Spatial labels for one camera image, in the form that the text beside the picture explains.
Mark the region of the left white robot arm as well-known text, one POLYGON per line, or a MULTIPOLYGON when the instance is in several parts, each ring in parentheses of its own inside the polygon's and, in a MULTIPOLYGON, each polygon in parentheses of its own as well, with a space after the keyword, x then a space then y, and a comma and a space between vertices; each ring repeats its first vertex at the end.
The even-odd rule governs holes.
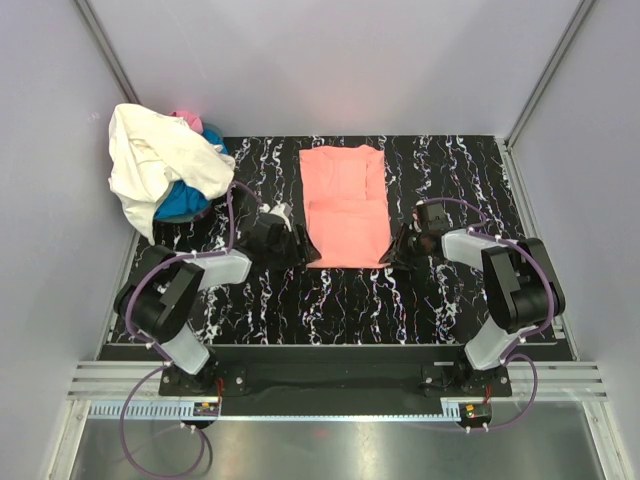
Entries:
POLYGON ((245 282, 254 267, 289 269, 321 258, 306 227, 290 220, 287 204, 263 207, 249 231, 220 253, 176 253, 149 248, 114 300, 114 312, 150 348, 181 371, 181 384, 196 396, 215 386, 213 353, 188 325, 198 294, 245 282))

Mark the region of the salmon pink t shirt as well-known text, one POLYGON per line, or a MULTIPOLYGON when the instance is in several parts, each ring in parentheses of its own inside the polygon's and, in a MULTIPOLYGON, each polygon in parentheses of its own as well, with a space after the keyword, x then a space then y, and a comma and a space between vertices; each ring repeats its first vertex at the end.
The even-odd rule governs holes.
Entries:
POLYGON ((306 228, 321 255, 308 266, 384 267, 391 243, 384 152, 321 146, 299 157, 306 228))

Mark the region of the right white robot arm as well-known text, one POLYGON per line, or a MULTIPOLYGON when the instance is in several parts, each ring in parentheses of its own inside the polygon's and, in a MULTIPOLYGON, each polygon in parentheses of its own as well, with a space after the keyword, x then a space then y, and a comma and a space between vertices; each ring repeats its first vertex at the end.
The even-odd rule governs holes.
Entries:
POLYGON ((538 238, 504 239, 482 231, 488 218, 470 203, 448 197, 419 201, 380 262, 416 270, 437 257, 482 273, 488 318, 443 372, 440 387, 466 396, 486 389, 513 351, 549 327, 566 299, 546 247, 538 238))

